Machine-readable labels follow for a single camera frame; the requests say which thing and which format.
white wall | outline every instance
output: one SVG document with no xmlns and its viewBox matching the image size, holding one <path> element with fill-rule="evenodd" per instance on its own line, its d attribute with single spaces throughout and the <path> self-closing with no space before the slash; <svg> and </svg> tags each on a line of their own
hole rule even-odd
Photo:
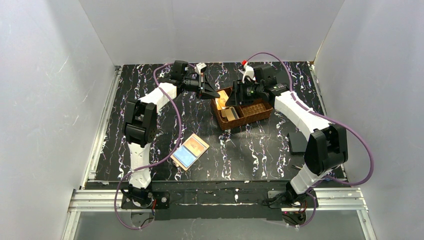
<svg viewBox="0 0 424 240">
<path fill-rule="evenodd" d="M 79 1 L 122 65 L 240 62 L 263 51 L 313 61 L 344 0 Z"/>
<path fill-rule="evenodd" d="M 60 239 L 114 66 L 78 0 L 0 6 L 0 236 Z"/>
<path fill-rule="evenodd" d="M 346 0 L 316 59 L 328 115 L 358 130 L 375 154 L 361 186 L 378 239 L 424 234 L 424 2 Z M 349 139 L 349 179 L 369 160 Z"/>
</svg>

brown basket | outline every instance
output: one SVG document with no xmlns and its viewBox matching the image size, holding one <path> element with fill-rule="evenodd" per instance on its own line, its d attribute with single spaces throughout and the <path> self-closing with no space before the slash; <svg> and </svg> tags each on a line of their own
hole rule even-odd
<svg viewBox="0 0 424 240">
<path fill-rule="evenodd" d="M 222 90 L 224 90 L 226 94 L 230 96 L 232 87 L 219 89 L 217 92 Z M 217 109 L 215 99 L 210 101 L 210 105 L 215 112 L 216 119 L 218 120 L 218 124 L 222 130 L 233 129 L 262 119 L 267 119 L 270 117 L 271 112 L 273 111 L 273 107 L 268 102 L 264 102 L 262 99 L 257 99 L 251 105 L 235 106 L 234 108 L 238 114 L 239 119 L 228 121 L 221 115 L 221 110 Z"/>
</svg>

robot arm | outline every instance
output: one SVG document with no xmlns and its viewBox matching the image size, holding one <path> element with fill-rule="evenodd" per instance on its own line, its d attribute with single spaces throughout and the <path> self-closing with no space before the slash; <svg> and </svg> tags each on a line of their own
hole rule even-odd
<svg viewBox="0 0 424 240">
<path fill-rule="evenodd" d="M 313 110 L 300 101 L 295 92 L 289 91 L 287 73 L 274 75 L 269 65 L 257 66 L 253 71 L 255 81 L 250 76 L 246 77 L 249 81 L 234 81 L 226 105 L 246 105 L 255 99 L 263 99 L 286 115 L 308 140 L 303 156 L 305 164 L 287 183 L 286 192 L 280 198 L 282 202 L 294 203 L 304 198 L 325 175 L 348 160 L 346 129 L 310 114 Z"/>
<path fill-rule="evenodd" d="M 159 88 L 164 90 L 172 99 L 177 97 L 177 87 L 163 82 Z M 149 165 L 150 144 L 156 135 L 158 111 L 165 106 L 169 99 L 159 88 L 139 100 L 130 100 L 125 111 L 123 132 L 128 143 L 131 169 Z M 129 183 L 138 189 L 145 189 L 151 182 L 150 169 L 144 168 L 134 172 Z"/>
<path fill-rule="evenodd" d="M 346 129 L 340 125 L 312 115 L 304 102 L 297 100 L 295 92 L 285 91 L 275 97 L 275 109 L 282 112 L 308 140 L 304 154 L 305 164 L 286 185 L 285 200 L 296 202 L 309 188 L 325 175 L 348 160 Z"/>
<path fill-rule="evenodd" d="M 206 80 L 204 72 L 206 64 L 199 63 L 195 72 L 187 73 L 189 63 L 175 61 L 169 73 L 169 79 L 159 84 L 172 99 L 178 97 L 184 90 L 196 92 L 199 99 L 218 98 L 219 94 Z M 129 100 L 125 109 L 123 133 L 128 144 L 131 169 L 149 165 L 150 144 L 156 136 L 158 111 L 169 99 L 159 88 L 140 99 Z M 151 182 L 149 168 L 134 172 L 129 180 L 130 189 L 146 189 Z"/>
</svg>

floor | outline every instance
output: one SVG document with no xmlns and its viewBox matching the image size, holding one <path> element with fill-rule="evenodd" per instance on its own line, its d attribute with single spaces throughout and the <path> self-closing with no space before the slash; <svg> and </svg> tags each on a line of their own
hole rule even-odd
<svg viewBox="0 0 424 240">
<path fill-rule="evenodd" d="M 120 212 L 121 218 L 135 225 L 130 212 Z M 307 227 L 295 229 L 282 221 L 266 219 L 174 219 L 155 221 L 141 231 L 128 230 L 116 220 L 114 212 L 82 212 L 75 239 L 181 239 L 181 240 L 365 240 L 355 210 L 317 211 Z"/>
<path fill-rule="evenodd" d="M 253 62 L 252 66 L 263 64 Z M 284 70 L 279 62 L 270 62 L 275 71 Z M 307 62 L 286 62 L 293 78 L 293 88 L 308 106 L 323 113 Z M 153 70 L 161 64 L 124 65 L 113 103 L 107 132 L 99 157 L 95 181 L 118 181 L 129 171 L 130 153 L 121 129 L 128 99 L 140 98 L 156 85 Z M 232 85 L 240 79 L 240 63 L 208 63 L 206 77 L 216 89 Z M 198 100 L 184 92 L 176 98 L 181 113 L 183 141 L 192 133 L 210 145 L 208 151 L 188 171 L 165 162 L 152 169 L 153 181 L 253 181 L 290 180 L 301 166 L 303 157 L 290 155 L 289 132 L 298 131 L 282 113 L 273 111 L 269 119 L 223 131 L 219 128 L 209 100 Z M 175 111 L 167 104 L 158 116 L 157 134 L 150 148 L 150 162 L 157 162 L 173 148 L 178 134 Z M 333 176 L 343 178 L 342 170 Z"/>
</svg>

black tabletop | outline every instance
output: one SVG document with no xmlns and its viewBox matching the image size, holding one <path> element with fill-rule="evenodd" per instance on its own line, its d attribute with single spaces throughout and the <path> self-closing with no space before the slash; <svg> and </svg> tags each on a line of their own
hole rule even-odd
<svg viewBox="0 0 424 240">
<path fill-rule="evenodd" d="M 263 62 L 251 62 L 257 66 Z M 275 72 L 284 71 L 279 62 L 269 62 Z M 307 62 L 286 62 L 293 89 L 308 106 L 323 113 Z M 130 151 L 122 134 L 126 101 L 145 96 L 155 89 L 153 70 L 161 64 L 124 65 L 112 113 L 108 122 L 102 152 L 97 165 L 96 181 L 118 181 L 130 170 Z M 240 79 L 240 63 L 208 63 L 206 77 L 216 88 L 232 86 Z M 303 157 L 290 155 L 287 134 L 299 131 L 283 113 L 273 111 L 270 118 L 231 130 L 221 130 L 211 109 L 210 100 L 199 100 L 195 94 L 184 92 L 175 99 L 182 119 L 182 142 L 195 133 L 210 148 L 190 168 L 184 171 L 170 161 L 154 167 L 153 181 L 254 181 L 290 180 L 301 166 Z M 160 161 L 174 147 L 178 135 L 175 110 L 168 103 L 157 120 L 156 138 L 150 146 L 150 162 Z M 334 176 L 342 178 L 341 169 Z"/>
</svg>

